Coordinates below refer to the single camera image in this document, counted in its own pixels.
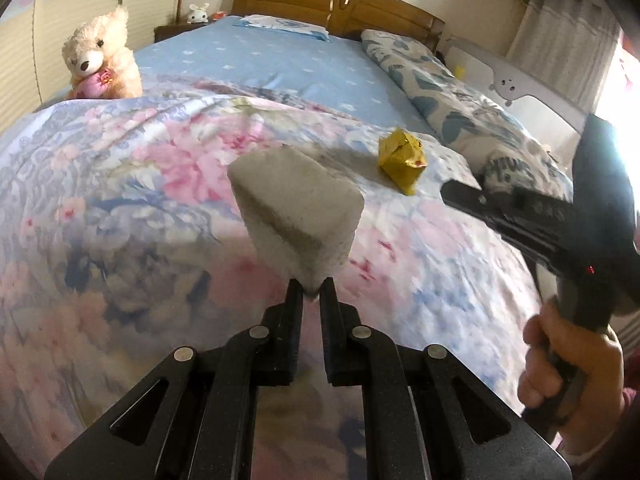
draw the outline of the floral comforter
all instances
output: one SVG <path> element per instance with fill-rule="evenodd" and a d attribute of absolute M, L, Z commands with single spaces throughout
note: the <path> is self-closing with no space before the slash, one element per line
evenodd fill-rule
<path fill-rule="evenodd" d="M 340 299 L 399 343 L 446 345 L 519 408 L 538 297 L 517 251 L 442 203 L 443 182 L 475 182 L 462 156 L 420 135 L 429 165 L 407 197 L 376 169 L 377 127 L 277 92 L 153 88 L 57 104 L 0 137 L 0 431 L 36 475 L 172 349 L 220 346 L 283 299 L 225 172 L 282 142 L 366 199 Z M 298 370 L 260 395 L 254 478 L 364 479 L 360 392 L 327 384 L 311 301 Z"/>

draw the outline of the blue bed sheet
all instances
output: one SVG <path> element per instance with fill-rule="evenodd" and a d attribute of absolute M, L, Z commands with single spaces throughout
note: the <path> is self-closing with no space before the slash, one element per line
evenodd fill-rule
<path fill-rule="evenodd" d="M 293 91 L 370 124 L 434 133 L 359 42 L 235 27 L 238 19 L 229 16 L 138 51 L 143 84 L 145 76 L 181 74 Z"/>

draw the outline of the human hand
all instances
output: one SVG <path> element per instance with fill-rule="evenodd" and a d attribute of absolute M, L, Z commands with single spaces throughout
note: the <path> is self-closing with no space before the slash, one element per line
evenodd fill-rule
<path fill-rule="evenodd" d="M 537 408 L 562 388 L 560 374 L 547 359 L 548 341 L 562 359 L 587 375 L 574 412 L 559 428 L 562 448 L 571 455 L 594 449 L 616 429 L 625 406 L 622 348 L 615 333 L 609 328 L 606 334 L 596 334 L 575 326 L 549 301 L 527 321 L 522 338 L 530 348 L 518 384 L 520 402 Z"/>

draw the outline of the pillow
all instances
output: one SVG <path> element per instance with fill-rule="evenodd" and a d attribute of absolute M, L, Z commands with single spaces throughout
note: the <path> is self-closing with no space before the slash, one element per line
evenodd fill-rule
<path fill-rule="evenodd" d="M 329 33 L 320 25 L 311 23 L 287 20 L 286 18 L 274 18 L 273 16 L 263 16 L 262 14 L 252 14 L 241 18 L 234 23 L 238 27 L 270 28 L 272 30 L 284 30 L 295 34 L 313 36 L 316 40 L 329 41 Z"/>

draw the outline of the teddy bear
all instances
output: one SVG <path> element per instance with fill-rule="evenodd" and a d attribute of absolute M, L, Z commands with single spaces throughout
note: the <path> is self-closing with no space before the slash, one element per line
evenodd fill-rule
<path fill-rule="evenodd" d="M 71 72 L 68 99 L 140 97 L 140 71 L 128 49 L 127 19 L 123 6 L 76 28 L 62 47 Z"/>
<path fill-rule="evenodd" d="M 191 4 L 189 8 L 191 12 L 187 16 L 187 23 L 209 23 L 209 17 L 207 16 L 209 4 L 204 4 L 202 7 Z"/>

